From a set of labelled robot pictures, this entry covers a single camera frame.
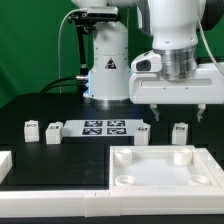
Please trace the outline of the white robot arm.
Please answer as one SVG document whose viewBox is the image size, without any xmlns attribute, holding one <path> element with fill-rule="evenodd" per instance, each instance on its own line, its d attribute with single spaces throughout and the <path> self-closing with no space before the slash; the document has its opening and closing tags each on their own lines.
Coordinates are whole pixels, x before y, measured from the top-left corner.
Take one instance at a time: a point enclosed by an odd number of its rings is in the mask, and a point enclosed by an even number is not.
<svg viewBox="0 0 224 224">
<path fill-rule="evenodd" d="M 83 31 L 93 34 L 94 65 L 84 98 L 106 104 L 224 103 L 224 63 L 196 60 L 198 39 L 224 15 L 224 0 L 71 0 Z M 128 56 L 128 31 L 120 7 L 137 8 L 138 27 L 153 38 L 152 49 Z"/>
</svg>

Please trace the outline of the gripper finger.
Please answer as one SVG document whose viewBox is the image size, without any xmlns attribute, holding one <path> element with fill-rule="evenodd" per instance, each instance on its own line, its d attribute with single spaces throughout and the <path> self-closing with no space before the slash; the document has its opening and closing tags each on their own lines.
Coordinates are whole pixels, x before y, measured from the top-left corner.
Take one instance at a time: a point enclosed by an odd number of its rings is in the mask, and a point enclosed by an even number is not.
<svg viewBox="0 0 224 224">
<path fill-rule="evenodd" d="M 158 109 L 157 105 L 156 104 L 150 104 L 150 109 L 155 116 L 155 120 L 159 121 L 160 112 L 159 112 L 159 109 Z"/>
<path fill-rule="evenodd" d="M 198 112 L 197 112 L 197 121 L 198 122 L 201 122 L 202 115 L 205 110 L 206 110 L 206 104 L 198 104 Z"/>
</svg>

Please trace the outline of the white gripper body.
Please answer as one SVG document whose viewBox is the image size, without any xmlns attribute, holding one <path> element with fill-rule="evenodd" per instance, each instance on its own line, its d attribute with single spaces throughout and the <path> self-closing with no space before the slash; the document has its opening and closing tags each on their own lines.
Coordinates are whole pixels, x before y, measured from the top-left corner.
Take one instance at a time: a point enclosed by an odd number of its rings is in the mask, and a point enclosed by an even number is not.
<svg viewBox="0 0 224 224">
<path fill-rule="evenodd" d="M 223 104 L 224 76 L 214 64 L 200 64 L 184 80 L 168 81 L 156 73 L 133 74 L 130 99 L 135 104 Z"/>
</svg>

